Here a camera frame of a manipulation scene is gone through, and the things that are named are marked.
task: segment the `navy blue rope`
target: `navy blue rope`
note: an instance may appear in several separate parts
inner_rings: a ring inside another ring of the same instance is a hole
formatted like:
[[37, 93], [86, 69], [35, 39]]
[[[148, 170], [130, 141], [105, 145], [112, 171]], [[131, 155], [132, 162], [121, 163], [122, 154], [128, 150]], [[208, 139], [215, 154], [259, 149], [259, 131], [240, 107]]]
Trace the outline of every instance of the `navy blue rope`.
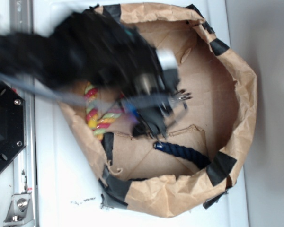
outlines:
[[200, 152], [192, 148], [179, 146], [178, 144], [159, 142], [156, 142], [154, 144], [154, 148], [157, 150], [161, 150], [167, 154], [192, 161], [199, 169], [203, 169], [210, 164], [208, 157], [202, 155]]

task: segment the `white surface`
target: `white surface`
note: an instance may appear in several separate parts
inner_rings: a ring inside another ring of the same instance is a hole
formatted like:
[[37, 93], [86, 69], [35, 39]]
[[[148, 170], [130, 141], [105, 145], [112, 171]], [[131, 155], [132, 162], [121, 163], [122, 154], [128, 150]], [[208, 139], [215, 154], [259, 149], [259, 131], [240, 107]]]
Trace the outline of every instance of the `white surface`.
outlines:
[[[37, 33], [48, 35], [65, 9], [84, 9], [95, 2], [77, 1], [58, 4], [59, 1], [36, 0], [34, 25]], [[218, 37], [229, 43], [225, 4], [215, 0], [215, 5], [195, 1], [201, 13], [214, 22]], [[105, 1], [100, 4], [116, 4]], [[178, 1], [187, 6], [191, 1]], [[247, 207], [243, 172], [230, 194], [223, 196], [208, 210], [198, 206], [175, 218], [164, 219], [121, 209], [101, 209], [101, 189], [87, 160], [79, 149], [59, 107], [37, 98], [36, 149], [38, 167], [39, 221], [41, 227], [89, 226], [95, 223], [122, 226], [194, 226], [194, 227], [247, 227]]]
[[0, 0], [0, 34], [9, 32], [9, 0]]
[[284, 0], [226, 0], [232, 48], [258, 76], [245, 163], [251, 227], [284, 226]]

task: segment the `rope toy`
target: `rope toy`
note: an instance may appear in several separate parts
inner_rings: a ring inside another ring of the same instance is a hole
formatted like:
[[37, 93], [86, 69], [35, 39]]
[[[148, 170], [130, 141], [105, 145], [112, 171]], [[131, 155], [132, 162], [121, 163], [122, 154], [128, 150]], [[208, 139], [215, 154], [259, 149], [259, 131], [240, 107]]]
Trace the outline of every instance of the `rope toy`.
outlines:
[[88, 83], [84, 95], [84, 98], [87, 101], [86, 121], [89, 128], [93, 130], [94, 136], [101, 141], [104, 133], [107, 131], [107, 128], [121, 116], [123, 110], [111, 108], [101, 117], [101, 119], [99, 119], [98, 109], [95, 106], [95, 100], [97, 97], [98, 88]]
[[208, 157], [202, 155], [199, 151], [178, 144], [156, 142], [154, 143], [154, 148], [167, 154], [192, 161], [199, 169], [203, 169], [211, 163]]

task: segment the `brown paper bag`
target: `brown paper bag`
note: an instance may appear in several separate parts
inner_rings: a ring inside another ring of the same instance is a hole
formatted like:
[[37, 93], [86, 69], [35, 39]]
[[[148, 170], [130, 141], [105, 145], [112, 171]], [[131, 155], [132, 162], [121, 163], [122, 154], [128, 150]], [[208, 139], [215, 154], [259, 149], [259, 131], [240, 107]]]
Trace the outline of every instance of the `brown paper bag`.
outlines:
[[[199, 170], [187, 160], [155, 150], [154, 140], [130, 135], [126, 116], [109, 128], [114, 134], [105, 151], [88, 128], [84, 110], [61, 104], [103, 186], [104, 204], [173, 217], [234, 186], [256, 123], [253, 70], [216, 37], [193, 5], [123, 4], [96, 11], [136, 26], [149, 43], [174, 52], [181, 78], [178, 88], [187, 89], [193, 98], [187, 101], [188, 114], [168, 131], [168, 142], [194, 148], [212, 162]], [[83, 95], [84, 88], [77, 84], [74, 92]]]

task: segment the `black tape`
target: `black tape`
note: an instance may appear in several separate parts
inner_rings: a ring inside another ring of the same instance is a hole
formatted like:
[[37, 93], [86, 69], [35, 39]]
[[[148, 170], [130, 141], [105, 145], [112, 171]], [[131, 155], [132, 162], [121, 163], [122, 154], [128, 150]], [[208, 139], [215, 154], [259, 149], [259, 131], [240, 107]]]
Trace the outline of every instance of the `black tape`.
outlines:
[[111, 165], [112, 165], [113, 164], [114, 134], [112, 132], [104, 133], [101, 143], [105, 150], [107, 159], [111, 160]]
[[103, 171], [103, 179], [107, 183], [107, 187], [99, 180], [103, 191], [103, 204], [108, 207], [127, 208], [125, 198], [132, 181], [121, 181], [112, 176], [107, 168]]
[[121, 200], [118, 200], [117, 198], [109, 195], [106, 193], [106, 191], [102, 190], [102, 205], [106, 207], [113, 207], [113, 208], [121, 208], [126, 209], [128, 204], [126, 202], [123, 202]]
[[[203, 15], [201, 14], [201, 12], [199, 11], [199, 9], [194, 5], [194, 4], [191, 4], [189, 6], [186, 6], [186, 8], [188, 9], [191, 9], [191, 10], [194, 10], [197, 12], [197, 14], [199, 14], [201, 17], [203, 17]], [[214, 30], [212, 27], [210, 27], [209, 23], [207, 21], [205, 21], [203, 24], [202, 24], [203, 28], [206, 29], [209, 34], [212, 34], [214, 33]]]
[[220, 199], [223, 195], [225, 195], [225, 194], [227, 194], [227, 191], [223, 192], [222, 194], [220, 194], [220, 195], [218, 195], [218, 196], [216, 196], [216, 197], [214, 197], [214, 198], [212, 198], [212, 199], [210, 199], [210, 200], [207, 200], [205, 203], [203, 203], [203, 207], [204, 207], [205, 209], [210, 208], [214, 203], [218, 202], [219, 199]]
[[121, 6], [117, 5], [109, 5], [103, 7], [103, 15], [111, 16], [115, 21], [120, 22], [121, 18]]
[[189, 5], [189, 6], [186, 6], [186, 8], [196, 11], [197, 14], [199, 14], [201, 17], [203, 17], [203, 15], [201, 14], [200, 10], [199, 10], [194, 4], [191, 4], [191, 5]]
[[216, 56], [225, 53], [229, 49], [229, 46], [218, 38], [212, 40], [209, 44], [212, 47], [214, 55]]
[[213, 186], [221, 183], [231, 172], [237, 160], [222, 152], [218, 152], [206, 172]]

